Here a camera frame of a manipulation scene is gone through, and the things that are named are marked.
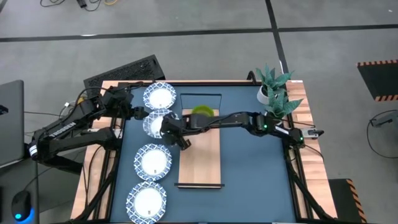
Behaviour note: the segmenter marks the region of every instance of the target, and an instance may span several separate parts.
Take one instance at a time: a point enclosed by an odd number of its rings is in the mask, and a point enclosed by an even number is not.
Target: plate rim
[[[153,116],[153,115],[156,114],[156,113],[159,113],[159,111],[164,111],[163,113],[160,113],[160,114],[164,114],[164,115],[166,115],[166,114],[168,114],[168,113],[170,113],[170,112],[173,112],[173,111],[171,111],[171,110],[169,110],[169,109],[166,109],[166,108],[157,109],[157,110],[154,110],[154,111],[150,112],[149,115],[146,116],[146,117],[144,118],[143,122],[142,122],[142,128],[144,129],[145,133],[147,133],[147,135],[149,135],[150,137],[156,138],[156,139],[161,139],[162,136],[161,136],[160,134],[157,136],[157,135],[155,135],[154,133],[150,132],[150,128],[147,127],[146,123],[149,122],[149,119],[154,119],[154,118],[152,118],[151,116]]]
[[[149,97],[150,97],[150,93],[152,93],[154,90],[156,90],[156,88],[159,89],[160,86],[166,86],[166,90],[168,90],[168,91],[171,92],[171,94],[172,94],[172,101],[171,101],[171,103],[170,103],[169,105],[167,105],[167,106],[164,106],[164,107],[162,107],[162,108],[156,108],[156,107],[154,107],[154,106],[149,102]],[[149,109],[151,109],[151,110],[159,110],[159,109],[168,109],[168,108],[170,108],[171,106],[173,106],[173,104],[175,103],[176,98],[177,98],[177,94],[176,94],[176,92],[175,92],[175,88],[174,88],[171,84],[166,83],[166,82],[157,82],[157,83],[153,83],[153,84],[149,85],[149,86],[145,89],[145,91],[144,91],[144,96],[143,96],[142,99],[144,100],[145,106],[148,107]]]
[[[136,198],[138,192],[140,192],[141,190],[144,190],[144,189],[148,189],[148,188],[153,188],[158,191],[158,193],[162,197],[162,206],[161,206],[160,210],[153,216],[142,217],[137,213],[137,211],[134,207],[134,201],[135,201],[135,198]],[[160,184],[151,182],[151,181],[144,181],[144,182],[138,183],[136,186],[134,186],[130,190],[129,194],[127,195],[127,199],[126,199],[126,210],[127,211],[126,212],[127,212],[129,219],[134,223],[141,223],[141,222],[155,223],[155,222],[159,221],[163,217],[164,213],[166,212],[166,202],[167,202],[167,193]]]
[[[166,161],[165,169],[168,169],[166,172],[162,171],[158,175],[150,175],[150,174],[146,173],[144,171],[144,169],[142,168],[143,155],[151,150],[154,150],[154,149],[150,148],[151,146],[159,148],[166,155],[167,161]],[[169,173],[172,163],[173,163],[172,155],[171,155],[169,149],[163,144],[153,144],[153,143],[145,144],[141,148],[138,149],[136,155],[134,156],[134,170],[136,171],[136,174],[142,180],[145,180],[145,181],[156,181],[156,180],[160,180],[161,178],[165,177]]]

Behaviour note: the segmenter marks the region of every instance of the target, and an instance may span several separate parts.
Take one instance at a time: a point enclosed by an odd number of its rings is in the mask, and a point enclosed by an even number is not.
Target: blue light
[[[17,222],[17,223],[18,223],[18,224],[29,224],[29,223],[33,223],[33,222],[34,222],[34,217],[35,217],[35,211],[34,211],[34,209],[32,208],[32,209],[30,210],[29,216],[28,216],[25,220],[19,221],[19,222]]]

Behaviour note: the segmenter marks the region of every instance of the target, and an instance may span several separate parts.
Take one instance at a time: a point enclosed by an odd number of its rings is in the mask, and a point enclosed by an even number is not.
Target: blue patterned plate
[[[155,182],[137,184],[127,196],[126,209],[134,223],[153,224],[166,212],[166,191]]]
[[[144,122],[142,123],[144,131],[152,138],[162,138],[160,135],[160,128],[162,127],[163,116],[171,112],[173,111],[168,109],[160,109],[150,112],[149,115],[144,118]]]
[[[145,106],[152,110],[170,108],[176,98],[177,94],[172,85],[168,83],[154,83],[144,91],[144,103]]]
[[[134,158],[134,170],[146,181],[160,180],[172,166],[172,155],[166,146],[146,144],[138,149]]]

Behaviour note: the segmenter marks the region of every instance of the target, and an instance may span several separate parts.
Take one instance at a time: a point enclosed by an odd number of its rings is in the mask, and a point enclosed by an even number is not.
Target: concrete floor
[[[398,19],[395,0],[278,0],[272,5],[278,27],[381,25]],[[114,6],[102,3],[96,12],[81,10],[72,0],[48,8],[38,0],[8,0],[0,12],[0,39],[270,27],[263,0],[119,0]],[[280,37],[293,79],[304,80],[315,123],[325,130],[320,145],[328,177],[353,179],[369,222],[396,223],[398,163],[373,153],[365,131],[371,117],[398,103],[373,101],[355,63],[397,59],[398,30]],[[23,79],[25,110],[59,113],[83,89],[84,79],[151,54],[169,80],[242,79],[265,63],[280,71],[272,33],[0,42],[0,83]],[[25,131],[52,119],[26,115]],[[392,131],[372,129],[369,137],[381,153],[398,156]],[[78,177],[51,170],[39,180],[41,222],[67,220]]]

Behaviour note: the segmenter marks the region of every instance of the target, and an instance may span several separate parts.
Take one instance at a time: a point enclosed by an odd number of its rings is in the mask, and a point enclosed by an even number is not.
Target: green bowl
[[[214,116],[214,111],[213,109],[211,109],[210,107],[206,106],[206,105],[199,105],[194,107],[194,109],[192,110],[192,113],[196,113],[196,114],[203,114],[206,116]]]

